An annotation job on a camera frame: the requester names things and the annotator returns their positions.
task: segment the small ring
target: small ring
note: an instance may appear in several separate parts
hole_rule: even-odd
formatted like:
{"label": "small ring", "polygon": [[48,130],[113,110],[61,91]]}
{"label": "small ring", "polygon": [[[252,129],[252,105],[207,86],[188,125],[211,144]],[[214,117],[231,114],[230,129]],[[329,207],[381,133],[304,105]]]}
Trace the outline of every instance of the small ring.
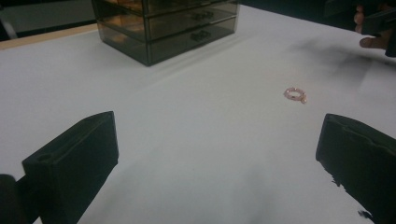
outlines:
{"label": "small ring", "polygon": [[[297,92],[300,93],[300,95],[291,95],[291,92]],[[289,100],[293,100],[293,101],[300,101],[303,104],[306,104],[306,94],[305,91],[302,91],[298,88],[288,88],[285,90],[285,92],[283,93],[283,95],[285,95],[286,98],[288,98]]]}

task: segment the finger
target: finger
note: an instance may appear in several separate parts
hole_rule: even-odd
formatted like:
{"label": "finger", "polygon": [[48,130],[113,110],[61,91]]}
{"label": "finger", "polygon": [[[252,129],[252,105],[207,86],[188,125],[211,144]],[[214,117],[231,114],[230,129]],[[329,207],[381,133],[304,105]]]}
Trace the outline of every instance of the finger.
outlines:
{"label": "finger", "polygon": [[387,40],[381,37],[365,37],[361,40],[360,45],[365,49],[386,49],[388,46]]}
{"label": "finger", "polygon": [[357,33],[359,33],[359,34],[361,34],[361,29],[362,29],[362,25],[357,25],[356,27],[355,27],[355,31],[357,32]]}
{"label": "finger", "polygon": [[356,24],[361,25],[364,21],[364,14],[362,12],[357,12],[353,20]]}
{"label": "finger", "polygon": [[356,6],[356,10],[358,11],[358,12],[363,12],[363,6],[362,5],[357,5]]}

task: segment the plastic drawer organizer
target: plastic drawer organizer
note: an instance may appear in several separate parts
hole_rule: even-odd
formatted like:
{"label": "plastic drawer organizer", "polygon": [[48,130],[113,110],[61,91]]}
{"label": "plastic drawer organizer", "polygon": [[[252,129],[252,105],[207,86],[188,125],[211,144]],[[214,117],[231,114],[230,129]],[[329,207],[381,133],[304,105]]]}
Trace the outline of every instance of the plastic drawer organizer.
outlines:
{"label": "plastic drawer organizer", "polygon": [[92,0],[101,39],[152,65],[235,31],[238,0]]}

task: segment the drawer handle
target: drawer handle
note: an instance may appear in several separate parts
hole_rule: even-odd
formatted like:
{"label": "drawer handle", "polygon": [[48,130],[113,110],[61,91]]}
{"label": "drawer handle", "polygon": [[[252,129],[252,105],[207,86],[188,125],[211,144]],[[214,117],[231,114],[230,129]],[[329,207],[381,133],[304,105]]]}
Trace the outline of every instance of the drawer handle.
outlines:
{"label": "drawer handle", "polygon": [[203,41],[205,39],[208,39],[212,34],[210,34],[207,31],[200,31],[198,34],[191,34],[191,39],[195,40],[196,42]]}
{"label": "drawer handle", "polygon": [[193,21],[203,21],[205,19],[212,19],[214,16],[214,13],[211,11],[203,11],[202,13],[193,13],[191,18]]}

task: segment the white table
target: white table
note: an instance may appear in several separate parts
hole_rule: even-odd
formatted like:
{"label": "white table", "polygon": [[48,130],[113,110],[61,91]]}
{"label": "white table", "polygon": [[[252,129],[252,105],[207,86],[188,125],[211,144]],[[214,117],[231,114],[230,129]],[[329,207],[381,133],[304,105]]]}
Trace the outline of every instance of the white table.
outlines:
{"label": "white table", "polygon": [[396,63],[360,38],[241,7],[235,35],[152,67],[97,32],[1,50],[0,171],[113,110],[120,163],[79,223],[371,223],[315,160],[326,113],[396,136]]}

